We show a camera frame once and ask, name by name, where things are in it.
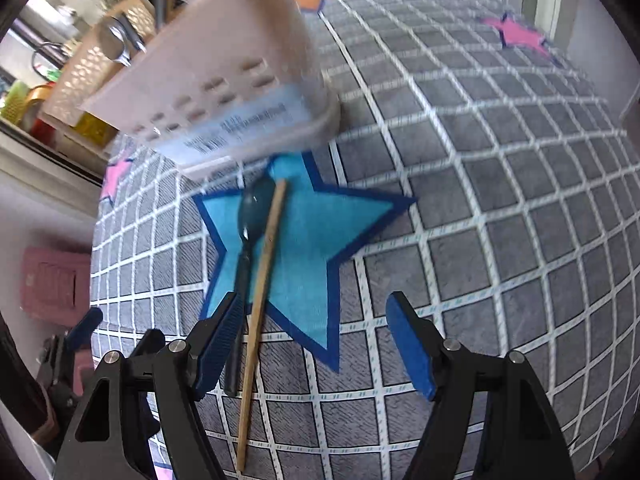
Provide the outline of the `pink plastic stool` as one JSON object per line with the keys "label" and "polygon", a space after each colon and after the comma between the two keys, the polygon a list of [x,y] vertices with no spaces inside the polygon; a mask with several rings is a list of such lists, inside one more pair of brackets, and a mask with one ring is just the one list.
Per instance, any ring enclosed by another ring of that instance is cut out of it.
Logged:
{"label": "pink plastic stool", "polygon": [[22,261],[21,308],[31,318],[72,327],[90,306],[91,256],[27,247]]}

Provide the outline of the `kitchen faucet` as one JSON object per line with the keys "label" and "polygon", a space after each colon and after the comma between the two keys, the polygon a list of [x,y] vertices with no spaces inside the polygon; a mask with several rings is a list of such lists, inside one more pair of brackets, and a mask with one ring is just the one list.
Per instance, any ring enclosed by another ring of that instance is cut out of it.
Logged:
{"label": "kitchen faucet", "polygon": [[70,56],[60,42],[46,41],[36,47],[30,58],[32,71],[45,82],[57,82]]}

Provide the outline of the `brown wooden chopstick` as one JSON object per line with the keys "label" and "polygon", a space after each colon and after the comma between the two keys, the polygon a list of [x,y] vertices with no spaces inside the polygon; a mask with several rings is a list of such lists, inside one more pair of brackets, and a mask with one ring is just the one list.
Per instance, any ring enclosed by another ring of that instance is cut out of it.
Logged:
{"label": "brown wooden chopstick", "polygon": [[280,219],[285,202],[288,182],[277,180],[266,224],[265,239],[260,254],[252,315],[248,326],[247,354],[243,378],[243,397],[240,408],[239,437],[238,437],[238,469],[243,472],[246,466],[248,433],[250,432],[250,411],[252,410],[253,386],[258,363],[259,341],[262,336],[262,321],[269,294],[270,275],[274,253],[277,247],[277,236]]}

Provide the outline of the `black handled steel spoon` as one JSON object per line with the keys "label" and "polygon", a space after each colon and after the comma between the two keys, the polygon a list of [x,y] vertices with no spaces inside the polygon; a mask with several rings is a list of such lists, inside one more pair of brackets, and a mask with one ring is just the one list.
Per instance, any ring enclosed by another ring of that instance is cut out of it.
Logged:
{"label": "black handled steel spoon", "polygon": [[146,51],[142,36],[125,13],[102,20],[98,26],[98,41],[103,54],[122,66],[130,66],[134,55]]}

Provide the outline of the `grey checked star tablecloth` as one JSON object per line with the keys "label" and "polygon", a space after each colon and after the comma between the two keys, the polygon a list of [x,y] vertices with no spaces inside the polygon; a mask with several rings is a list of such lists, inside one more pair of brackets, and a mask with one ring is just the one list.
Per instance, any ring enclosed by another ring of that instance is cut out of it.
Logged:
{"label": "grey checked star tablecloth", "polygon": [[388,328],[402,292],[473,352],[522,352],[576,470],[639,409],[639,156],[593,86],[498,0],[319,0],[335,140],[201,183],[116,142],[92,243],[96,358],[186,336],[232,289],[242,188],[288,184],[254,383],[198,404],[230,479],[399,479],[431,404]]}

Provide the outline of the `pink plastic utensil holder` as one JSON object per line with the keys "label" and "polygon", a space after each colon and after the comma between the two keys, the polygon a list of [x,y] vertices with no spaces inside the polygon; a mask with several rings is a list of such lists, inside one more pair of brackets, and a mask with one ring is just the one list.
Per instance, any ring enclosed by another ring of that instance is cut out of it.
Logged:
{"label": "pink plastic utensil holder", "polygon": [[187,3],[84,107],[192,180],[311,150],[341,120],[295,0]]}

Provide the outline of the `dark blue spoon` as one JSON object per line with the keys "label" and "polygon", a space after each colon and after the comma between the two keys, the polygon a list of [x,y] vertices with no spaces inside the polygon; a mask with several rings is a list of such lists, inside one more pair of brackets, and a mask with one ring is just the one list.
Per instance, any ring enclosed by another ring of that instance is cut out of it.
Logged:
{"label": "dark blue spoon", "polygon": [[276,182],[264,174],[244,188],[238,212],[241,251],[236,263],[234,291],[242,304],[239,330],[224,368],[224,393],[235,398],[239,391],[245,303],[250,290],[253,250],[265,233]]}

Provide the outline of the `beige perforated storage cart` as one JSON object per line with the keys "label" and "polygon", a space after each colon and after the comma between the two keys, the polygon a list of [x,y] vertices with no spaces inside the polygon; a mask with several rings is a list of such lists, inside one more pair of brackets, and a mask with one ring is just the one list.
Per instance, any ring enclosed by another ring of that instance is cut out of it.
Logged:
{"label": "beige perforated storage cart", "polygon": [[153,7],[148,0],[122,0],[106,12],[90,32],[82,38],[74,55],[65,64],[62,75],[53,87],[51,95],[40,108],[39,117],[52,126],[61,124],[75,127],[82,114],[84,103],[95,94],[121,68],[102,51],[99,30],[108,18],[125,13],[143,40],[154,35]]}

